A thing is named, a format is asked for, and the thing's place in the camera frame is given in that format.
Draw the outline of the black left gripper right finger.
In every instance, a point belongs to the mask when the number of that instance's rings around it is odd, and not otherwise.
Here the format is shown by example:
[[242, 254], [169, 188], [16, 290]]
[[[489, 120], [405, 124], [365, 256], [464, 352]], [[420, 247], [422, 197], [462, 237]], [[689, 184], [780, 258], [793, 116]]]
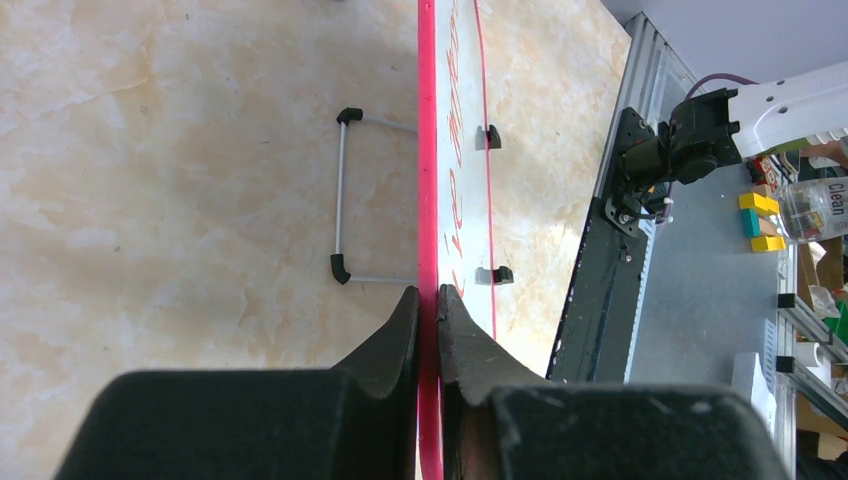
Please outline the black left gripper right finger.
[[438, 293], [448, 479], [785, 479], [753, 407], [727, 388], [558, 383]]

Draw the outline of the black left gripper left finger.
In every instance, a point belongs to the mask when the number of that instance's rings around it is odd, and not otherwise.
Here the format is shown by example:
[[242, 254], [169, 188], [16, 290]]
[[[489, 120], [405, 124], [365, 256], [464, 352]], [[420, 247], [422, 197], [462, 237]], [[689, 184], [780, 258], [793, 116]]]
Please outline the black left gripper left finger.
[[327, 369], [121, 375], [61, 479], [411, 479], [419, 293]]

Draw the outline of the pink framed whiteboard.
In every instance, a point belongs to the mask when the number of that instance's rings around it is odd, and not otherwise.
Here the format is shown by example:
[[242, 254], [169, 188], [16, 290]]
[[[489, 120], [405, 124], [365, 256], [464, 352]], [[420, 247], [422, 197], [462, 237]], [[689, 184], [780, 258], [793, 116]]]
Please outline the pink framed whiteboard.
[[418, 20], [418, 447], [425, 479], [443, 478], [436, 307], [454, 286], [476, 324], [496, 332], [485, 54], [475, 1], [420, 1]]

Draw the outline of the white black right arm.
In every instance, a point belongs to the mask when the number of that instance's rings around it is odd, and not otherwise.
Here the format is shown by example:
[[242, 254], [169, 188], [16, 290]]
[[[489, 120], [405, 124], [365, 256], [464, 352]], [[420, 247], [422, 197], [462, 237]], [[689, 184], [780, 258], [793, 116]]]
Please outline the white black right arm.
[[847, 65], [722, 88], [678, 104], [657, 134], [623, 152], [630, 189], [693, 183], [719, 167], [847, 135]]

